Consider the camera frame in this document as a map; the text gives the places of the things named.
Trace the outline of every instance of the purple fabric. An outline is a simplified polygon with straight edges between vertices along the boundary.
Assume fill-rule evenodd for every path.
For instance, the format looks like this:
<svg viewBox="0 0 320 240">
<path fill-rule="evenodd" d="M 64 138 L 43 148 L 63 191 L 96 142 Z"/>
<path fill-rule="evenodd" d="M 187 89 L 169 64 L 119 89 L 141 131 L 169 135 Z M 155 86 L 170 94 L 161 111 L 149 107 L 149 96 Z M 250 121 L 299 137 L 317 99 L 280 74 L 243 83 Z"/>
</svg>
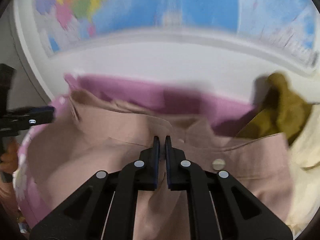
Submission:
<svg viewBox="0 0 320 240">
<path fill-rule="evenodd" d="M 121 99 L 163 114 L 202 114 L 208 118 L 212 128 L 219 135 L 234 136 L 254 116 L 254 107 L 215 97 L 195 90 L 179 89 L 149 82 L 110 78 L 104 76 L 82 76 L 75 79 L 67 74 L 65 80 L 71 89 L 83 88 L 100 99 L 111 101 Z M 57 97 L 51 105 L 58 116 L 67 108 L 66 95 Z M 27 136 L 32 139 L 45 125 L 33 127 Z M 29 140 L 19 149 L 19 157 L 26 155 Z M 18 199 L 21 212 L 32 228 L 50 209 L 42 200 L 36 183 L 26 169 L 27 186 L 25 198 Z"/>
</svg>

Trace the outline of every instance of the colorful map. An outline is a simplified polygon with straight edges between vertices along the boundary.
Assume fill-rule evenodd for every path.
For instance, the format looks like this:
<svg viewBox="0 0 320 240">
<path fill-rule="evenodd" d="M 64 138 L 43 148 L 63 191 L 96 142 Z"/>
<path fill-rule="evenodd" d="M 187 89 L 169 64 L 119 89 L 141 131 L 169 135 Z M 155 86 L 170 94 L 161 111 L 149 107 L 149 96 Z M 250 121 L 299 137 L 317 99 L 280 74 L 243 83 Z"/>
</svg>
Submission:
<svg viewBox="0 0 320 240">
<path fill-rule="evenodd" d="M 249 36 L 306 67 L 317 55 L 311 0 L 34 0 L 34 12 L 48 56 L 116 31 L 172 25 Z"/>
</svg>

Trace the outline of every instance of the pale yellow cloth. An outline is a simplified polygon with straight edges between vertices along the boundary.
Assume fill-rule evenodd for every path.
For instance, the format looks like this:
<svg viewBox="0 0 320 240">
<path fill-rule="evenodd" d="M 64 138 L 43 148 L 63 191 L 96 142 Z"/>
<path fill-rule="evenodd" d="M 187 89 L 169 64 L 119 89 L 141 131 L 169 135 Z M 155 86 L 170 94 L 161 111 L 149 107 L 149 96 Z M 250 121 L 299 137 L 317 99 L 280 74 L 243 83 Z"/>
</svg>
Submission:
<svg viewBox="0 0 320 240">
<path fill-rule="evenodd" d="M 294 236 L 306 228 L 320 206 L 320 105 L 314 105 L 302 133 L 289 150 L 294 182 L 286 224 Z"/>
</svg>

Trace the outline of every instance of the cream fabric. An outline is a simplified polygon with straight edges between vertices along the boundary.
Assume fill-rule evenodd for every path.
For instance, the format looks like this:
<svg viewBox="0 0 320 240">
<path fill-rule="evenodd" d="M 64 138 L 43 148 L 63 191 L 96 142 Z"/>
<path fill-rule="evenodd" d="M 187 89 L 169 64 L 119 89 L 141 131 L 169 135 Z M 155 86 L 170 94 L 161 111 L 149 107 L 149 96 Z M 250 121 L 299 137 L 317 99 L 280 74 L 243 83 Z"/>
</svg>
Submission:
<svg viewBox="0 0 320 240">
<path fill-rule="evenodd" d="M 96 171 L 121 170 L 152 146 L 153 137 L 171 136 L 172 146 L 204 170 L 224 159 L 225 169 L 283 221 L 291 205 L 292 180 L 283 134 L 257 140 L 220 138 L 198 115 L 156 115 L 126 102 L 105 102 L 85 90 L 73 91 L 70 110 L 48 125 L 28 148 L 30 171 L 39 192 L 55 208 Z M 185 192 L 166 183 L 164 153 L 159 186 L 139 192 L 134 240 L 188 240 Z"/>
<path fill-rule="evenodd" d="M 289 150 L 294 183 L 286 224 L 294 236 L 306 228 L 320 206 L 320 105 L 314 105 L 304 130 Z"/>
</svg>

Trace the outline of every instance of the triangular cutout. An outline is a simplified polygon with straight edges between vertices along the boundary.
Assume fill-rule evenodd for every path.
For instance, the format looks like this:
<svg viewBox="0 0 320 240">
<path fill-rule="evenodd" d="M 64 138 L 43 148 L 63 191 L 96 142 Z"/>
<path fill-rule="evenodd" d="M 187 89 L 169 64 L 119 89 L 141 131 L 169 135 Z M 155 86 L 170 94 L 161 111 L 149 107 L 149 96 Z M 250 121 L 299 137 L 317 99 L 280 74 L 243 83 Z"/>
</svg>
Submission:
<svg viewBox="0 0 320 240">
<path fill-rule="evenodd" d="M 70 206 L 64 210 L 64 214 L 72 219 L 79 220 L 91 196 L 92 189 L 86 189 Z"/>
<path fill-rule="evenodd" d="M 232 187 L 231 190 L 244 220 L 253 218 L 261 213 L 261 210 L 258 208 L 258 206 L 246 195 L 244 195 L 238 188 Z"/>
</svg>

